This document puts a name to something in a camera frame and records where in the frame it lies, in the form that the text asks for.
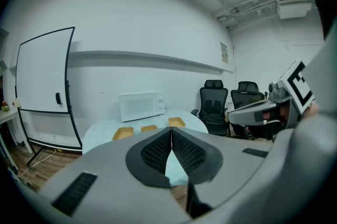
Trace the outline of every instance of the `table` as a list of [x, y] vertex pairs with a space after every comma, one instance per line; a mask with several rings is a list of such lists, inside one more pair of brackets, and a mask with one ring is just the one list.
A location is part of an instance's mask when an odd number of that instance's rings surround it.
[[[28, 152], [31, 154], [33, 153], [32, 151], [32, 148], [30, 147], [27, 139], [26, 139], [26, 136], [25, 134], [23, 133], [23, 131], [21, 131], [21, 125], [19, 123], [19, 118], [18, 118], [18, 112], [17, 110], [10, 110], [8, 112], [4, 112], [4, 111], [0, 111], [0, 125], [2, 125], [3, 123], [9, 121], [9, 120], [13, 120], [13, 123], [15, 122], [17, 124], [17, 127], [18, 127], [18, 131], [20, 132], [21, 136], [22, 136], [22, 139], [27, 147], [27, 150]], [[15, 145], [17, 145], [17, 141], [15, 139], [15, 136], [13, 134], [13, 132], [11, 130], [9, 130], [11, 136], [12, 136], [12, 139], [15, 143]], [[1, 143], [1, 146], [2, 148], [4, 149], [5, 152], [2, 152], [2, 154], [6, 154], [9, 161], [11, 162], [12, 166], [14, 166], [16, 168], [16, 170], [18, 170], [18, 167], [16, 166], [14, 160], [12, 159], [11, 155], [9, 154], [9, 151], [7, 150], [7, 147], [4, 143], [4, 140], [2, 139], [2, 136], [0, 134], [0, 143]]]
[[[96, 122], [85, 133], [82, 141], [82, 153], [85, 154], [96, 146], [112, 141], [112, 137], [117, 129], [123, 126], [133, 127], [134, 135], [139, 135], [141, 134], [141, 128], [143, 126], [156, 125], [158, 128], [169, 126], [168, 119], [171, 117], [180, 117], [185, 122], [186, 128], [208, 134], [206, 126], [196, 116], [185, 111], [169, 109], [161, 115], [124, 123], [116, 120], [101, 120]], [[165, 175], [169, 178], [171, 186], [180, 186], [188, 183], [189, 178], [181, 167], [178, 159], [175, 157], [173, 151], [171, 151], [167, 159]]]

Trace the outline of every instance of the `grey plastic panel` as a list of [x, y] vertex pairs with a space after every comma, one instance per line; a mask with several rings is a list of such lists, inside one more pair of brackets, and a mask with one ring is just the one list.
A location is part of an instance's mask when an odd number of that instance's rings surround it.
[[303, 70], [303, 76], [316, 97], [320, 111], [337, 112], [337, 21], [318, 54]]
[[50, 202], [83, 171], [98, 175], [73, 218], [81, 223], [180, 223], [190, 219], [170, 189], [147, 187], [127, 169], [125, 155], [134, 144], [163, 129], [102, 144], [53, 176], [40, 195]]
[[50, 224], [81, 224], [79, 221], [60, 213], [56, 208], [51, 206], [48, 201], [39, 194], [31, 190], [28, 186], [21, 182], [15, 181], [21, 194], [29, 202], [32, 208], [39, 213], [39, 215], [48, 221]]
[[242, 152], [245, 148], [253, 148], [269, 151], [272, 144], [267, 142], [256, 142], [249, 140], [218, 137], [205, 135], [205, 133], [181, 128], [202, 141], [216, 146], [223, 155], [223, 163], [220, 171], [212, 181], [196, 184], [195, 190], [201, 202], [211, 207], [220, 205], [231, 195], [236, 193], [265, 160], [254, 155]]
[[[234, 195], [223, 200], [211, 213], [197, 218], [193, 223], [261, 223], [269, 192], [284, 165], [292, 131], [280, 132], [256, 173], [237, 189]], [[219, 184], [221, 186], [218, 187], [218, 192], [231, 187], [230, 183]]]
[[[320, 189], [336, 159], [336, 117], [317, 115], [303, 120], [294, 131], [285, 165], [266, 202], [264, 222], [283, 223], [300, 211]], [[286, 213], [274, 206], [276, 202]]]

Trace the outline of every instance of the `yellow tray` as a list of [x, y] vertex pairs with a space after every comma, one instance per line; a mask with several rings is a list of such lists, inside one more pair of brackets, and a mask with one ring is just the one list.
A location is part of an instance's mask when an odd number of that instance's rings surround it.
[[112, 138], [113, 141], [121, 140], [123, 138], [127, 138], [133, 135], [133, 128], [119, 128], [117, 129], [114, 137]]
[[180, 117], [172, 117], [168, 119], [170, 126], [186, 126], [185, 122]]
[[156, 125], [147, 125], [142, 127], [142, 132], [151, 131], [157, 129]]

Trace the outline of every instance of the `microwave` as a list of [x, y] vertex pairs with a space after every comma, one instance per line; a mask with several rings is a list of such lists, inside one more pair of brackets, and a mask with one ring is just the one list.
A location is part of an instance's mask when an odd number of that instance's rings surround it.
[[165, 113], [163, 92], [120, 95], [118, 100], [122, 122]]

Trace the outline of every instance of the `cable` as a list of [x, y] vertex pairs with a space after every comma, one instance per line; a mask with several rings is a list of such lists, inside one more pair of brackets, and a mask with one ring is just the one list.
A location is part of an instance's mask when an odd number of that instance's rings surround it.
[[235, 56], [234, 56], [234, 47], [233, 47], [233, 62], [234, 62], [234, 74], [235, 74], [235, 87], [236, 88], [236, 70], [237, 70], [237, 67], [236, 67], [236, 62], [235, 62]]
[[43, 159], [43, 160], [39, 161], [38, 163], [35, 163], [33, 166], [29, 167], [27, 170], [25, 170], [25, 171], [21, 174], [21, 176], [24, 175], [24, 174], [26, 173], [26, 171], [28, 171], [30, 168], [32, 168], [32, 167], [38, 165], [38, 164], [39, 164], [40, 162], [42, 162], [42, 161], [45, 161], [47, 158], [50, 158], [50, 157], [51, 157], [52, 155], [54, 155], [55, 153], [56, 153], [56, 151], [55, 151], [54, 153], [52, 153], [51, 155], [47, 156], [45, 159]]
[[27, 182], [28, 184], [30, 184], [31, 186], [33, 186], [34, 188], [36, 188], [37, 191], [39, 191], [39, 189], [38, 189], [36, 186], [34, 186], [32, 183], [29, 183], [27, 180], [26, 180], [26, 182]]

